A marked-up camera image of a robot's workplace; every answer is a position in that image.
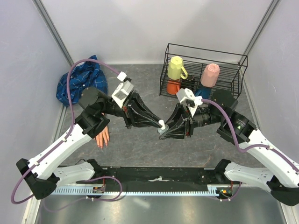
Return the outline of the white nail polish cap brush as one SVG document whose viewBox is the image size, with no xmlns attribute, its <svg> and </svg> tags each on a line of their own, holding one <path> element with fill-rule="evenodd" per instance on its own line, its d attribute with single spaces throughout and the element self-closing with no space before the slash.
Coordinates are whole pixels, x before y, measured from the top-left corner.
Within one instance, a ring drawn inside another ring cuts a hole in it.
<svg viewBox="0 0 299 224">
<path fill-rule="evenodd" d="M 162 119 L 159 120 L 159 124 L 161 125 L 160 129 L 164 130 L 166 128 L 165 123 Z"/>
</svg>

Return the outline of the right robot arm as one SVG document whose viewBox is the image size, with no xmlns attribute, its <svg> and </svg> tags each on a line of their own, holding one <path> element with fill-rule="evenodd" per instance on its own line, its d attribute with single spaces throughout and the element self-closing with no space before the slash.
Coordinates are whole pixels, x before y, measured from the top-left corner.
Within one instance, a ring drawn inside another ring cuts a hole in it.
<svg viewBox="0 0 299 224">
<path fill-rule="evenodd" d="M 218 123 L 217 133 L 235 145 L 240 153 L 249 153 L 265 169 L 249 168 L 221 160 L 214 171 L 218 183 L 246 183 L 269 192 L 288 206 L 299 203 L 299 164 L 275 147 L 257 126 L 235 111 L 238 104 L 227 90 L 216 90 L 210 99 L 195 96 L 189 89 L 177 92 L 179 103 L 167 121 L 159 120 L 159 139 L 191 137 L 197 127 Z"/>
</svg>

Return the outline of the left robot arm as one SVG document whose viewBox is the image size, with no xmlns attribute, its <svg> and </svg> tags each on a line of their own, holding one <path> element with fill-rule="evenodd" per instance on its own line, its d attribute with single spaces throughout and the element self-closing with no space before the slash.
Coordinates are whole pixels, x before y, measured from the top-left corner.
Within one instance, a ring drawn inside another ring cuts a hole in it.
<svg viewBox="0 0 299 224">
<path fill-rule="evenodd" d="M 129 81 L 120 83 L 110 97 L 95 87 L 88 87 L 79 105 L 82 113 L 59 139 L 34 158 L 20 159 L 16 164 L 37 200 L 46 198 L 60 186 L 102 180 L 102 168 L 94 159 L 66 167 L 61 167 L 61 163 L 103 131 L 110 122 L 105 114 L 122 117 L 127 128 L 166 129 L 164 121 L 144 104 Z"/>
</svg>

